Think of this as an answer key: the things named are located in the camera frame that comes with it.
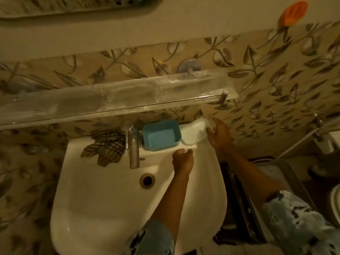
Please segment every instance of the plaid towel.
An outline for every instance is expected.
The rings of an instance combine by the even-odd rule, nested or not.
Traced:
[[[97,164],[106,167],[109,163],[118,163],[125,151],[125,135],[120,132],[106,130],[94,131],[91,138],[95,142],[84,148],[80,157],[93,157],[98,154]]]

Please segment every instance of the sleeve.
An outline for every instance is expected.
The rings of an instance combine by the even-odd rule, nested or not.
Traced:
[[[120,255],[173,255],[174,242],[168,228],[150,219],[139,232],[130,236]]]
[[[285,254],[340,255],[340,230],[288,191],[262,207],[264,221]]]

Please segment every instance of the person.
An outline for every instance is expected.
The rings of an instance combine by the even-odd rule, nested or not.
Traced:
[[[216,130],[207,129],[208,140],[219,161],[228,162],[244,190],[286,255],[340,254],[340,230],[281,183],[271,179],[237,152],[228,127],[213,118]],[[121,255],[172,255],[177,240],[181,212],[193,151],[177,150],[173,156],[174,177],[150,220],[127,240]]]

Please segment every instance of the hand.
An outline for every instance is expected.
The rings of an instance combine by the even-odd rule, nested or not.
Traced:
[[[189,176],[193,167],[193,151],[189,149],[185,152],[185,149],[178,149],[172,155],[173,170],[176,175]]]
[[[210,128],[207,128],[207,134],[208,140],[214,147],[218,158],[236,152],[228,126],[218,118],[214,117],[213,121],[216,124],[216,131],[214,133]]]

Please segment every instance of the sink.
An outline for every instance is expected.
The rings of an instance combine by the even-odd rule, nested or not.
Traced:
[[[93,143],[90,137],[69,141],[51,216],[51,236],[60,255],[115,255],[125,240],[150,218],[173,178],[171,149],[151,152],[141,148],[140,168],[129,169],[128,152],[118,164],[97,165],[98,156],[80,158]],[[175,254],[208,242],[220,229],[227,196],[215,151],[209,142],[190,146],[194,167],[190,174]],[[154,176],[142,188],[144,174]]]

